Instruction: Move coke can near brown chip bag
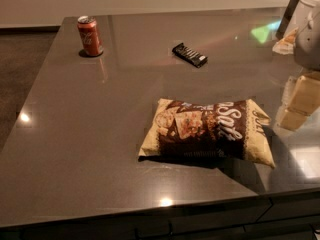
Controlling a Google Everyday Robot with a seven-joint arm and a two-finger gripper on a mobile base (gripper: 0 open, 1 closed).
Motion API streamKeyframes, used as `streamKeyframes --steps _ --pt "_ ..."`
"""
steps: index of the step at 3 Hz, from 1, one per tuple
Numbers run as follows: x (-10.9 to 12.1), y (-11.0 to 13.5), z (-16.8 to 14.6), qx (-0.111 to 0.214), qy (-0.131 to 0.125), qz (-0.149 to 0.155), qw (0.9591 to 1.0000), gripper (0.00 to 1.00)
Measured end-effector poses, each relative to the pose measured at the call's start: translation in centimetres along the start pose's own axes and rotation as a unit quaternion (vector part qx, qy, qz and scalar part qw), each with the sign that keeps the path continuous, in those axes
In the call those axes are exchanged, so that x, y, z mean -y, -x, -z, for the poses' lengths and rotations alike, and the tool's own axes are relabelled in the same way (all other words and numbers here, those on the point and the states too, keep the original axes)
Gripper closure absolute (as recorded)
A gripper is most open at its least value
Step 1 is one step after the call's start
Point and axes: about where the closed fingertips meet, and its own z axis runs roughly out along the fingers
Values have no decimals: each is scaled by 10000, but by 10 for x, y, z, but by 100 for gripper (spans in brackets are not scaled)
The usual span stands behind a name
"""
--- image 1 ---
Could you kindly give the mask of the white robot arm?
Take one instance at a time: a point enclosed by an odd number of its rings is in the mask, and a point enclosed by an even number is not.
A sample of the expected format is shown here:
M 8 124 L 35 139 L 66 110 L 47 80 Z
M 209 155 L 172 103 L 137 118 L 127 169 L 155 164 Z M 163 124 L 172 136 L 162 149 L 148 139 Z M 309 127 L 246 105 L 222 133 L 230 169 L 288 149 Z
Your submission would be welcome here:
M 277 124 L 295 131 L 320 107 L 320 0 L 290 0 L 272 51 L 302 67 L 285 84 Z

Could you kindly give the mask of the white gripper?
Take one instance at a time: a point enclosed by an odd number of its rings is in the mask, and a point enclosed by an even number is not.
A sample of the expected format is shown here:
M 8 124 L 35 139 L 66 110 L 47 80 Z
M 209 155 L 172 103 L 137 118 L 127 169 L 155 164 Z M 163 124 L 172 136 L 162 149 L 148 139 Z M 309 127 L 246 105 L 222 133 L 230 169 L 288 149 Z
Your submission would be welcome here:
M 306 25 L 296 36 L 294 58 L 297 64 L 312 70 L 320 70 L 320 30 Z M 276 115 L 277 124 L 284 129 L 299 129 L 308 116 L 320 106 L 320 79 L 305 74 L 298 78 L 286 106 L 280 106 Z

